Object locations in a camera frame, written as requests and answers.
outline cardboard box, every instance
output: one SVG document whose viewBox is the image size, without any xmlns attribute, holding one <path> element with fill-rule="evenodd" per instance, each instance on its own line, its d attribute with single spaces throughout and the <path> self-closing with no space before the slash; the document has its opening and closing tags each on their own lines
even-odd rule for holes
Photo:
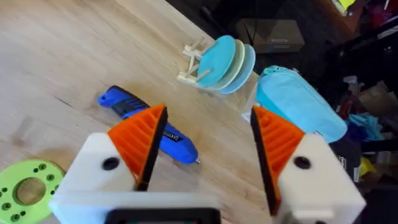
<svg viewBox="0 0 398 224">
<path fill-rule="evenodd" d="M 245 44 L 251 44 L 256 20 L 241 19 L 236 30 Z M 258 19 L 254 50 L 261 53 L 298 52 L 304 46 L 300 29 L 294 20 Z"/>
</svg>

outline black screw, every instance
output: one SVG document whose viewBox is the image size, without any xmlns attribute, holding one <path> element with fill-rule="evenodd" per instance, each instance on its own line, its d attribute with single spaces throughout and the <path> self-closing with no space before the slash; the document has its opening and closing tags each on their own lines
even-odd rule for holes
<svg viewBox="0 0 398 224">
<path fill-rule="evenodd" d="M 16 222 L 16 221 L 19 220 L 19 217 L 20 217 L 20 216 L 19 216 L 18 214 L 13 214 L 12 217 L 11 217 L 11 221 L 12 221 L 12 222 Z"/>
<path fill-rule="evenodd" d="M 4 203 L 2 206 L 1 206 L 1 209 L 3 209 L 4 211 L 7 211 L 7 210 L 9 210 L 11 208 L 11 204 L 10 203 Z"/>
<path fill-rule="evenodd" d="M 104 170 L 113 170 L 117 168 L 119 165 L 120 160 L 116 157 L 110 157 L 104 160 L 102 163 L 102 169 Z"/>
<path fill-rule="evenodd" d="M 49 175 L 47 175 L 47 180 L 48 181 L 53 181 L 54 180 L 54 175 L 53 174 L 49 174 Z"/>
<path fill-rule="evenodd" d="M 40 164 L 39 165 L 39 169 L 40 170 L 44 170 L 45 168 L 47 168 L 47 166 L 45 164 Z"/>
<path fill-rule="evenodd" d="M 309 169 L 311 167 L 311 162 L 303 156 L 294 158 L 294 164 L 301 169 Z"/>
</svg>

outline blue cloth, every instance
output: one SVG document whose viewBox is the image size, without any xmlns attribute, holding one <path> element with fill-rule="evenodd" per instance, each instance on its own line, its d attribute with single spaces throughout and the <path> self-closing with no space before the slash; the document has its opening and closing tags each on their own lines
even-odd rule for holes
<svg viewBox="0 0 398 224">
<path fill-rule="evenodd" d="M 369 113 L 350 114 L 348 120 L 359 127 L 364 127 L 368 135 L 366 140 L 377 141 L 384 140 L 381 135 L 382 126 L 378 123 L 378 118 Z"/>
<path fill-rule="evenodd" d="M 346 123 L 296 71 L 278 66 L 264 69 L 256 98 L 305 133 L 320 133 L 326 142 L 337 141 L 347 132 Z"/>
</svg>

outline blue plate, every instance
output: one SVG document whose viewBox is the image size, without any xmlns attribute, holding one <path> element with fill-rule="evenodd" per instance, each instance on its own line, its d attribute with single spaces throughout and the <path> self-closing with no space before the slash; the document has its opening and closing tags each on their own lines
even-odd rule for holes
<svg viewBox="0 0 398 224">
<path fill-rule="evenodd" d="M 205 70 L 211 70 L 198 81 L 203 87 L 216 84 L 231 66 L 235 55 L 235 40 L 230 35 L 224 35 L 216 40 L 212 48 L 210 48 L 201 58 L 198 74 Z"/>
<path fill-rule="evenodd" d="M 221 89 L 222 94 L 230 94 L 238 90 L 250 77 L 251 72 L 256 62 L 256 53 L 252 46 L 244 45 L 244 61 L 241 70 L 239 71 L 236 78 L 225 88 Z"/>
</svg>

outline dark floor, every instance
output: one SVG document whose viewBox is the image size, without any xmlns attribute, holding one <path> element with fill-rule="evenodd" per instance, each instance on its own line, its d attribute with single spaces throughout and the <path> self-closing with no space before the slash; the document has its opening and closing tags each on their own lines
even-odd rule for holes
<svg viewBox="0 0 398 224">
<path fill-rule="evenodd" d="M 213 38 L 222 35 L 200 14 L 200 7 L 205 0 L 167 1 Z M 330 20 L 321 11 L 317 2 L 286 0 L 277 10 L 275 19 L 296 20 L 305 45 L 298 53 L 257 55 L 254 70 L 260 74 L 265 67 L 279 65 L 298 69 L 307 80 L 321 77 L 326 65 L 323 59 L 325 51 L 333 45 L 344 42 L 345 39 L 330 24 Z"/>
</svg>

